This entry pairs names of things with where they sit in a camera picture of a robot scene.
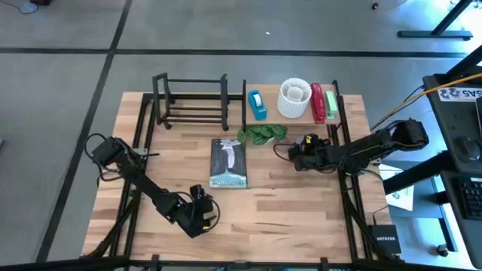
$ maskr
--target wooden shelf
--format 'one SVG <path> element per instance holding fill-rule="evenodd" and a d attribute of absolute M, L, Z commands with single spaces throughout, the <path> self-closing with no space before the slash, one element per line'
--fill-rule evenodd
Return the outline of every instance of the wooden shelf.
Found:
<path fill-rule="evenodd" d="M 247 84 L 246 85 L 246 124 L 261 125 L 261 124 L 279 124 L 289 126 L 318 126 L 324 124 L 316 124 L 311 112 L 311 104 L 309 103 L 307 109 L 301 117 L 289 119 L 278 112 L 278 95 L 281 85 L 272 84 Z M 252 90 L 258 90 L 264 102 L 264 107 L 267 109 L 266 120 L 256 120 L 255 115 L 249 105 L 248 94 Z M 333 85 L 323 84 L 322 91 L 333 91 Z M 339 124 L 340 115 L 337 114 L 333 120 L 326 120 L 325 124 Z"/>

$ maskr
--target wooden table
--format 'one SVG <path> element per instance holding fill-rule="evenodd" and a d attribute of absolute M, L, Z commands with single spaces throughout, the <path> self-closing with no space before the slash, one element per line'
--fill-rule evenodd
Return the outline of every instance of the wooden table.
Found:
<path fill-rule="evenodd" d="M 128 143 L 133 140 L 142 95 L 125 93 L 119 107 L 113 135 Z M 352 140 L 368 135 L 362 96 L 343 97 Z M 176 106 L 183 103 L 192 106 L 208 102 L 177 101 Z M 336 173 L 296 172 L 292 164 L 274 155 L 271 145 L 248 143 L 249 189 L 209 187 L 211 139 L 236 138 L 241 124 L 241 114 L 236 112 L 240 109 L 241 101 L 231 101 L 228 132 L 223 132 L 218 124 L 174 123 L 171 130 L 163 125 L 155 126 L 151 153 L 160 156 L 149 158 L 147 176 L 173 191 L 188 191 L 191 185 L 203 185 L 219 203 L 221 220 L 210 233 L 191 239 L 177 225 L 162 218 L 150 199 L 143 195 L 131 259 L 150 260 L 151 255 L 159 254 L 161 260 L 318 263 L 320 257 L 327 257 L 330 263 L 350 263 Z M 287 137 L 295 139 L 309 132 L 328 137 L 325 125 L 289 126 Z M 280 153 L 287 155 L 281 148 Z M 114 224 L 122 187 L 122 181 L 101 182 L 83 254 L 92 251 Z M 362 175 L 360 187 L 370 224 L 372 213 L 386 206 L 383 185 L 373 175 Z M 377 222 L 391 223 L 388 209 L 377 213 Z M 361 234 L 356 223 L 354 225 L 358 254 L 363 256 Z M 125 227 L 121 247 L 126 231 Z"/>

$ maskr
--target white textured vase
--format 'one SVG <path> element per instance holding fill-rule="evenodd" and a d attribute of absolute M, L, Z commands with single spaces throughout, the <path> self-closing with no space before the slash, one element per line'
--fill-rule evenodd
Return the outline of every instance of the white textured vase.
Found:
<path fill-rule="evenodd" d="M 288 89 L 290 87 L 299 87 L 303 90 L 303 97 L 299 102 L 293 102 L 288 99 Z M 279 88 L 278 95 L 278 112 L 287 118 L 297 118 L 303 115 L 307 109 L 308 103 L 311 98 L 310 85 L 300 78 L 289 78 L 284 81 Z"/>

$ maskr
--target black cable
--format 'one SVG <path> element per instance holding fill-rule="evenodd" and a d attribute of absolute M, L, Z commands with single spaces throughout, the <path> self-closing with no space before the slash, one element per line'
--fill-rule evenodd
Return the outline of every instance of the black cable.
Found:
<path fill-rule="evenodd" d="M 382 176 L 381 176 L 380 174 L 376 173 L 375 171 L 373 171 L 373 170 L 371 170 L 371 169 L 363 169 L 363 171 L 364 171 L 364 172 L 368 172 L 368 173 L 370 173 L 370 174 L 372 174 L 372 175 L 375 175 L 375 176 L 377 176 L 380 180 L 383 181 Z"/>
<path fill-rule="evenodd" d="M 389 125 L 385 127 L 385 129 L 391 130 L 393 127 L 397 126 L 397 124 L 404 122 L 405 120 L 394 120 Z"/>
<path fill-rule="evenodd" d="M 20 14 L 22 14 L 22 15 L 33 14 L 33 13 L 35 13 L 35 12 L 37 12 L 37 11 L 38 11 L 38 6 L 37 6 L 37 5 L 35 5 L 35 4 L 32 4 L 32 5 L 35 5 L 35 10 L 34 10 L 34 11 L 30 11 L 30 12 L 23 12 L 23 11 L 22 11 L 22 8 L 21 8 L 21 7 L 19 7 L 19 6 L 17 6 L 17 5 L 11 4 L 11 3 L 6 2 L 6 1 L 3 1 L 3 0 L 0 0 L 0 3 L 3 3 L 3 4 L 6 4 L 6 5 L 9 5 L 9 6 L 14 7 L 14 8 L 17 8 L 18 12 L 20 12 Z"/>
<path fill-rule="evenodd" d="M 104 141 L 106 140 L 106 138 L 105 138 L 104 135 L 99 134 L 99 133 L 97 133 L 97 132 L 95 132 L 95 133 L 93 133 L 93 134 L 90 134 L 90 135 L 87 137 L 87 139 L 85 139 L 85 142 L 84 142 L 84 153 L 85 153 L 85 155 L 87 155 L 87 157 L 89 157 L 89 158 L 92 160 L 92 162 L 94 162 L 97 166 L 101 167 L 101 168 L 104 169 L 105 171 L 107 171 L 107 172 L 119 173 L 118 170 L 110 169 L 110 168 L 108 168 L 108 167 L 106 167 L 106 166 L 101 165 L 100 163 L 97 163 L 97 161 L 95 161 L 95 160 L 93 159 L 93 155 L 89 154 L 89 151 L 87 150 L 87 143 L 88 143 L 89 140 L 90 140 L 92 137 L 94 137 L 94 136 L 99 136 L 99 137 L 101 137 L 102 139 L 104 139 Z"/>
<path fill-rule="evenodd" d="M 371 215 L 371 218 L 373 218 L 373 220 L 374 220 L 374 225 L 375 225 L 375 226 L 377 225 L 377 220 L 375 219 L 375 214 L 378 213 L 378 212 L 380 212 L 380 211 L 382 211 L 382 210 L 384 210 L 384 209 L 386 209 L 386 208 L 388 208 L 388 205 L 386 205 L 385 207 L 383 207 L 383 208 L 381 208 L 381 209 L 376 210 L 376 211 Z"/>
<path fill-rule="evenodd" d="M 219 208 L 218 203 L 217 203 L 215 200 L 213 200 L 213 199 L 211 199 L 211 201 L 212 201 L 212 203 L 214 203 L 214 205 L 215 205 L 216 208 L 218 209 L 218 218 L 216 219 L 216 222 L 215 222 L 211 227 L 209 227 L 209 229 L 207 229 L 206 231 L 212 230 L 214 227 L 216 227 L 216 225 L 217 225 L 218 222 L 219 222 L 219 218 L 221 218 L 221 209 Z"/>
<path fill-rule="evenodd" d="M 406 102 L 413 94 L 415 94 L 415 92 L 419 89 L 423 88 L 423 85 L 420 86 L 420 87 L 417 87 L 414 91 L 412 91 L 412 93 L 410 93 L 407 98 L 405 98 L 405 100 L 403 102 Z"/>
<path fill-rule="evenodd" d="M 375 171 L 371 170 L 371 169 L 363 169 L 364 172 L 367 172 L 367 173 L 370 173 L 372 175 L 375 175 L 377 176 L 381 181 L 383 181 L 383 178 L 380 174 L 376 173 Z M 376 210 L 372 215 L 371 215 L 371 218 L 373 219 L 374 221 L 374 225 L 377 225 L 377 220 L 375 219 L 375 214 L 386 209 L 388 207 L 388 205 L 386 205 L 385 207 L 381 208 L 381 209 L 378 209 Z"/>
<path fill-rule="evenodd" d="M 363 150 L 356 151 L 356 152 L 350 154 L 350 156 L 352 157 L 352 156 L 354 156 L 354 155 L 361 154 L 361 153 L 363 153 L 363 152 L 365 152 L 365 151 L 369 151 L 369 150 L 371 150 L 371 149 L 373 149 L 373 148 L 379 148 L 379 147 L 380 147 L 380 145 L 374 145 L 374 146 L 365 148 L 365 149 L 363 149 Z M 317 171 L 320 172 L 320 173 L 323 173 L 323 174 L 330 174 L 330 173 L 335 172 L 335 171 L 341 166 L 341 164 L 342 164 L 343 162 L 345 162 L 346 155 L 347 155 L 347 153 L 345 153 L 345 154 L 341 157 L 340 162 L 338 162 L 337 166 L 335 166 L 335 167 L 334 167 L 333 169 L 331 169 L 330 171 L 327 171 L 327 172 L 324 172 L 324 171 L 322 171 L 322 170 L 317 170 Z"/>
<path fill-rule="evenodd" d="M 273 145 L 273 151 L 274 151 L 274 154 L 275 154 L 277 157 L 283 159 L 284 161 L 287 161 L 287 162 L 292 163 L 292 161 L 291 161 L 290 159 L 284 158 L 284 157 L 282 157 L 281 155 L 278 154 L 278 152 L 276 151 L 276 146 L 294 146 L 294 144 L 277 143 L 277 144 L 274 144 L 274 145 Z"/>
<path fill-rule="evenodd" d="M 104 178 L 104 173 L 102 172 L 100 167 L 97 166 L 97 168 L 99 169 L 99 175 L 97 176 L 97 187 L 99 186 L 99 183 L 100 183 L 101 179 L 103 181 L 116 181 L 118 179 L 122 179 L 122 176 L 120 176 L 120 175 L 118 177 L 113 177 L 113 178 Z"/>
<path fill-rule="evenodd" d="M 415 148 L 415 147 L 418 147 L 420 145 L 423 145 L 423 143 L 420 143 L 420 144 L 403 144 L 403 143 L 400 143 L 400 142 L 394 142 L 395 144 L 398 144 L 402 147 L 407 147 L 407 148 Z"/>
<path fill-rule="evenodd" d="M 337 169 L 341 166 L 344 159 L 345 159 L 345 155 L 343 155 L 343 157 L 341 157 L 340 162 L 338 162 L 338 164 L 333 169 L 315 169 L 315 170 L 317 172 L 322 173 L 322 174 L 331 174 L 331 173 L 337 171 Z"/>
<path fill-rule="evenodd" d="M 417 87 L 414 91 L 412 91 L 412 93 L 410 93 L 410 94 L 407 96 L 407 98 L 404 99 L 403 102 L 406 102 L 413 94 L 415 94 L 415 92 L 416 92 L 417 90 L 419 90 L 419 89 L 421 89 L 421 88 L 423 88 L 423 85 L 420 86 L 420 87 Z M 378 126 L 380 126 L 383 122 L 385 122 L 385 120 L 389 119 L 391 116 L 397 114 L 398 112 L 400 112 L 400 111 L 402 111 L 403 109 L 405 109 L 407 106 L 413 104 L 413 103 L 414 103 L 416 100 L 418 100 L 419 98 L 417 98 L 417 99 L 413 100 L 412 102 L 406 104 L 404 107 L 400 108 L 400 109 L 397 110 L 396 112 L 393 112 L 393 113 L 387 115 L 386 117 L 384 117 L 384 118 L 378 123 L 378 125 L 376 125 L 375 127 L 371 128 L 371 131 L 375 130 Z"/>
<path fill-rule="evenodd" d="M 182 194 L 182 195 L 186 195 L 188 196 L 190 199 L 191 199 L 191 202 L 192 202 L 192 209 L 191 209 L 191 222 L 194 220 L 194 209 L 195 209 L 195 205 L 194 205 L 194 198 L 189 194 L 189 193 L 186 193 L 186 192 L 183 192 L 183 191 L 176 191 L 176 192 L 172 192 L 172 193 L 175 193 L 175 194 Z"/>

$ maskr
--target book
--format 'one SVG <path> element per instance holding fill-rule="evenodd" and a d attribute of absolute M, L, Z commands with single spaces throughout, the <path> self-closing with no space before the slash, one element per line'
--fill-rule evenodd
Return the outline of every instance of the book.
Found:
<path fill-rule="evenodd" d="M 211 140 L 211 172 L 213 188 L 247 188 L 246 154 L 237 139 Z"/>

